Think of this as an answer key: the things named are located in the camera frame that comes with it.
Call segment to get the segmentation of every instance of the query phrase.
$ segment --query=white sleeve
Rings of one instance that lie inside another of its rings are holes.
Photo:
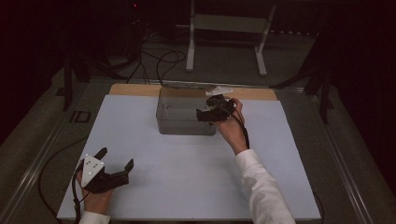
[[[84,211],[79,224],[108,224],[110,216]]]
[[[286,224],[295,220],[276,180],[261,164],[254,150],[236,155],[236,165],[248,195],[250,214],[256,224]]]

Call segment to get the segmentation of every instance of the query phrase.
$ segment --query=hand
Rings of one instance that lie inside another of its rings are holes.
[[[242,123],[245,123],[244,116],[242,115],[242,103],[235,98],[233,98],[232,101],[235,103],[235,111],[233,112],[233,115]],[[248,149],[242,127],[234,117],[229,117],[225,121],[218,121],[214,124],[218,126],[221,135],[227,143],[230,144],[235,156]]]
[[[82,172],[78,172],[77,174],[77,181],[81,186],[81,179],[82,179]],[[81,188],[82,197],[84,199],[84,210],[87,212],[97,213],[105,215],[108,205],[110,204],[111,194],[113,193],[114,189],[108,190],[105,193],[89,193],[84,188]]]

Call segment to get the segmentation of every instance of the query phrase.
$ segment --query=wire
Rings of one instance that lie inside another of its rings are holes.
[[[142,67],[143,67],[143,71],[144,71],[143,79],[145,79],[145,84],[149,84],[150,85],[151,83],[149,82],[149,75],[148,75],[148,72],[146,70],[146,66],[142,64]]]
[[[160,63],[163,61],[163,58],[164,58],[166,55],[171,54],[171,53],[175,53],[175,54],[176,54],[176,56],[177,56],[176,63],[174,63],[168,70],[166,70],[166,71],[160,76],[160,72],[159,72]],[[161,56],[161,58],[158,60],[157,66],[156,66],[156,71],[157,71],[158,80],[160,81],[160,83],[161,83],[162,86],[163,86],[163,77],[165,76],[166,73],[168,73],[172,68],[174,68],[174,67],[176,66],[177,62],[179,62],[179,59],[178,59],[178,54],[177,54],[176,51],[169,51],[169,52],[165,53],[163,56]]]
[[[48,160],[47,160],[46,163],[44,164],[44,166],[43,166],[43,168],[42,168],[40,174],[38,175],[37,188],[38,188],[38,194],[40,195],[40,199],[41,199],[41,201],[43,202],[43,204],[46,205],[46,207],[49,209],[49,211],[52,213],[52,215],[55,217],[56,221],[57,221],[58,223],[60,223],[60,224],[62,224],[62,221],[61,221],[59,218],[56,217],[56,212],[52,209],[52,207],[50,206],[50,204],[47,202],[47,200],[45,199],[44,194],[43,194],[43,192],[42,192],[42,189],[41,189],[41,181],[42,181],[43,173],[44,173],[45,169],[47,168],[48,164],[49,164],[56,156],[58,156],[61,152],[63,152],[63,151],[65,151],[65,150],[69,149],[70,147],[72,147],[72,146],[74,146],[74,145],[76,145],[76,144],[78,144],[78,143],[84,141],[84,140],[87,139],[87,138],[88,138],[88,136],[83,137],[83,138],[77,140],[76,142],[71,143],[71,144],[69,144],[69,145],[67,145],[67,146],[65,146],[65,147],[63,147],[63,148],[61,148],[61,149],[58,150],[57,152],[55,152],[52,156],[50,156],[50,157],[48,158]]]
[[[237,110],[235,110],[235,112],[236,112],[236,114],[238,114],[238,118],[239,118],[240,120],[242,120],[241,114],[239,114],[239,112],[238,112]]]
[[[136,73],[137,69],[140,67],[140,65],[142,65],[142,53],[139,52],[139,63],[137,64],[136,68],[134,69],[134,71],[131,73],[131,75],[128,76],[128,78],[126,79],[125,83],[128,84],[129,81],[131,80],[131,78],[134,76],[134,74]]]
[[[189,30],[190,30],[189,28],[183,29],[183,30],[180,31],[179,33],[173,35],[173,37],[177,37],[177,36],[183,35],[184,33],[187,33]],[[160,35],[160,34],[161,34],[160,32],[154,32],[154,33],[152,33],[151,35],[148,35],[148,36],[146,37],[146,39],[147,39],[147,41],[149,41],[149,42],[165,42],[165,41],[171,40],[170,37],[163,37],[162,39],[152,39],[152,38],[151,38],[151,37],[153,37],[153,36],[155,36],[155,35]]]
[[[79,201],[79,203],[82,203],[82,202],[88,197],[88,195],[90,195],[90,192],[88,192],[88,193]]]
[[[173,49],[161,49],[161,50],[168,50],[168,51],[172,51],[172,52],[175,52],[175,53],[179,53],[179,54],[181,54],[183,57],[182,57],[180,60],[177,59],[176,61],[166,61],[166,60],[162,59],[162,57],[154,56],[154,55],[152,55],[152,54],[150,54],[150,53],[147,53],[147,52],[145,52],[145,51],[143,51],[143,50],[142,50],[142,52],[145,53],[145,54],[147,54],[147,55],[150,56],[150,57],[153,57],[153,58],[155,58],[155,59],[161,60],[163,63],[181,63],[181,62],[183,62],[183,60],[186,58],[186,54],[183,53],[183,52],[181,52],[181,51],[178,51],[178,50],[173,50]]]
[[[312,192],[314,193],[314,197],[316,197],[318,199],[319,205],[320,205],[320,210],[321,210],[321,215],[322,215],[322,220],[321,220],[321,224],[324,223],[324,207],[323,207],[323,203],[320,200],[319,196],[317,195],[317,193],[312,190]]]
[[[242,121],[239,120],[234,114],[231,114],[231,116],[232,116],[234,119],[236,119],[236,120],[238,121],[239,125],[241,126],[242,133],[243,133],[244,136],[245,136],[245,142],[246,142],[246,144],[247,144],[247,148],[250,148],[250,142],[249,142],[249,140],[248,140],[248,130],[245,128],[245,125],[242,123]]]
[[[75,224],[79,223],[79,221],[81,220],[81,205],[79,203],[79,199],[78,199],[77,191],[76,191],[77,173],[79,172],[79,166],[78,166],[77,170],[74,172],[73,178],[72,178],[72,191],[73,191],[73,198],[74,198],[73,202],[75,203],[75,211],[76,211]]]

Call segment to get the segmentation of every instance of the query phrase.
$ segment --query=white paper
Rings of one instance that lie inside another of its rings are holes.
[[[130,184],[115,190],[108,213],[130,220],[250,219],[234,154],[213,136],[160,134],[157,97],[108,95],[82,155],[107,147],[109,174],[134,158]],[[243,100],[250,139],[276,178],[296,219],[320,218],[289,124],[279,101]],[[71,188],[59,218],[74,218]]]

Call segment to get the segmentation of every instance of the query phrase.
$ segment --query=metal stand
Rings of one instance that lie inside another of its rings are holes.
[[[329,106],[329,90],[330,90],[330,78],[332,74],[332,67],[327,65],[325,62],[319,63],[307,69],[302,69],[300,73],[291,77],[286,81],[279,84],[269,86],[271,89],[283,89],[288,87],[290,84],[299,81],[305,77],[311,77],[308,83],[304,87],[304,91],[308,95],[315,95],[321,86],[321,98],[319,114],[325,123],[329,123],[327,120],[327,108]]]
[[[262,49],[264,48],[265,40],[270,31],[271,22],[275,14],[276,6],[271,6],[270,13],[267,19],[261,18],[246,18],[246,17],[231,17],[231,16],[216,16],[195,14],[194,10],[195,0],[191,0],[191,14],[190,14],[190,44],[187,54],[186,70],[191,72],[194,67],[195,54],[195,29],[203,30],[218,30],[218,31],[236,31],[247,33],[262,34],[262,41],[259,46],[255,47],[257,65],[259,66],[259,75],[267,76],[264,59],[262,57]]]
[[[73,71],[78,81],[90,81],[91,76],[82,59],[77,53],[67,51],[64,55],[64,111],[69,108],[73,101]]]

